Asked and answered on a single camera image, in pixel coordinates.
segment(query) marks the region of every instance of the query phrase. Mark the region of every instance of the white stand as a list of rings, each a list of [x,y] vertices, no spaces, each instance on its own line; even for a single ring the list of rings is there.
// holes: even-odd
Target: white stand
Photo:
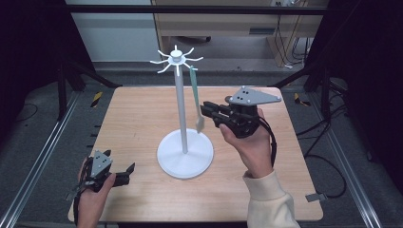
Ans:
[[[174,70],[175,87],[181,129],[175,130],[163,138],[157,150],[157,159],[163,171],[181,180],[192,179],[202,174],[210,166],[214,156],[213,144],[210,140],[204,134],[186,128],[182,65],[190,68],[186,60],[199,61],[202,59],[186,59],[185,56],[192,51],[193,48],[188,53],[182,54],[175,46],[171,55],[165,55],[159,51],[162,56],[168,57],[167,60],[151,61],[153,64],[169,63],[165,69],[158,71],[158,73],[165,72],[172,65],[176,67]]]

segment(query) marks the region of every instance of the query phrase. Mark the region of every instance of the sleeve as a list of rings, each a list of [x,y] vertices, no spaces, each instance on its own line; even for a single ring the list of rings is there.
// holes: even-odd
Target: sleeve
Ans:
[[[251,195],[248,228],[299,227],[294,217],[293,197],[282,190],[276,171],[260,179],[252,179],[245,173],[243,180]]]

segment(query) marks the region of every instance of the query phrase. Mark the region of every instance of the wall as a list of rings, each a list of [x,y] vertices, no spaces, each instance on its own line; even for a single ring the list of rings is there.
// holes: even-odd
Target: wall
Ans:
[[[70,5],[150,5],[149,0],[66,0]],[[72,13],[92,62],[161,60],[152,14]]]

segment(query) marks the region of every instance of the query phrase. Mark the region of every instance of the finger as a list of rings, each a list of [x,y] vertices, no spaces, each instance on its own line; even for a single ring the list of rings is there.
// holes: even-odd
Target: finger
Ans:
[[[103,196],[105,199],[107,197],[107,194],[109,193],[110,189],[113,187],[113,184],[115,183],[116,180],[116,174],[110,174],[109,177],[104,182],[104,185],[102,186],[101,190],[98,192],[101,196]]]

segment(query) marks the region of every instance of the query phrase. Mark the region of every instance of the cabinet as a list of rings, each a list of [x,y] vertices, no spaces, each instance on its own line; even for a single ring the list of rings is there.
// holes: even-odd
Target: cabinet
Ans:
[[[327,0],[298,1],[295,7],[326,6]],[[153,5],[182,5],[182,6],[249,6],[270,7],[272,0],[153,0]],[[171,36],[265,36],[268,38],[271,51],[276,56],[278,65],[282,62],[280,55],[288,53],[297,35],[314,37],[321,16],[282,15],[279,28],[284,48],[278,52],[276,42],[281,44],[279,37],[275,40],[278,27],[277,15],[244,15],[244,14],[154,14],[160,49],[169,52],[169,37]]]

